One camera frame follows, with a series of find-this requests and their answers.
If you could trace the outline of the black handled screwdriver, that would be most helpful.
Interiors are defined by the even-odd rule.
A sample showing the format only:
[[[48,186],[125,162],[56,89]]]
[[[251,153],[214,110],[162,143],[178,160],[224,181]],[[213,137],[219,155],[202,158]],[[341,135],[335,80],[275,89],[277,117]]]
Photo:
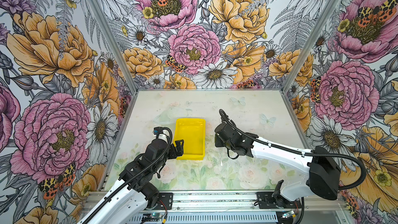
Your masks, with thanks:
[[[219,148],[219,161],[220,161],[220,166],[223,166],[223,162],[222,162],[222,148]]]

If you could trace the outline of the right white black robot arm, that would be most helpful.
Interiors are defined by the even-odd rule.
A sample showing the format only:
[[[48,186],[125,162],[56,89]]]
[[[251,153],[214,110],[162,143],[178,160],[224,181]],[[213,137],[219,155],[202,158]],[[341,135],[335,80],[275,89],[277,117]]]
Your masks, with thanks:
[[[338,193],[361,185],[366,178],[363,162],[349,155],[330,153],[322,147],[293,148],[268,141],[256,134],[240,130],[224,110],[219,110],[221,124],[215,128],[215,146],[234,152],[236,157],[266,159],[298,171],[298,179],[280,180],[265,202],[276,208],[292,207],[294,201],[316,195],[336,200]],[[335,159],[347,159],[360,168],[359,178],[348,185],[340,185],[341,169]]]

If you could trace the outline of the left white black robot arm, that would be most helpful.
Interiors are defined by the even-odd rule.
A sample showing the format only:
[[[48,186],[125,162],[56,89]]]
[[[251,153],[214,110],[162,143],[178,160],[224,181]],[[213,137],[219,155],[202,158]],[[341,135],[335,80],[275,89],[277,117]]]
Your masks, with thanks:
[[[128,163],[119,174],[108,193],[78,223],[79,224],[125,224],[132,216],[146,208],[154,208],[159,199],[159,190],[150,182],[170,159],[181,157],[184,140],[173,141],[171,129],[156,127],[155,138]]]

